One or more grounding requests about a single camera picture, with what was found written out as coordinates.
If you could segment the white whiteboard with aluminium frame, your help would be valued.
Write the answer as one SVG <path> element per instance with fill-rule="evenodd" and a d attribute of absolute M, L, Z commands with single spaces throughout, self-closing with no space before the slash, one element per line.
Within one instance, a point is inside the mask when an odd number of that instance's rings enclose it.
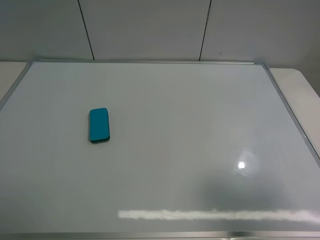
<path fill-rule="evenodd" d="M 0 237 L 319 239 L 320 153 L 263 63 L 34 60 L 0 102 Z"/>

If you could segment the blue whiteboard eraser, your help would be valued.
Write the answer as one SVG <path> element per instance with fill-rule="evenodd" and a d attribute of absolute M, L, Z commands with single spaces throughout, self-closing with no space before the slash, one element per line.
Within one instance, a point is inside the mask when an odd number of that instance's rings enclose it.
<path fill-rule="evenodd" d="M 92 144 L 104 143 L 110 140 L 109 112 L 106 108 L 96 108 L 89 111 L 89 141 Z"/>

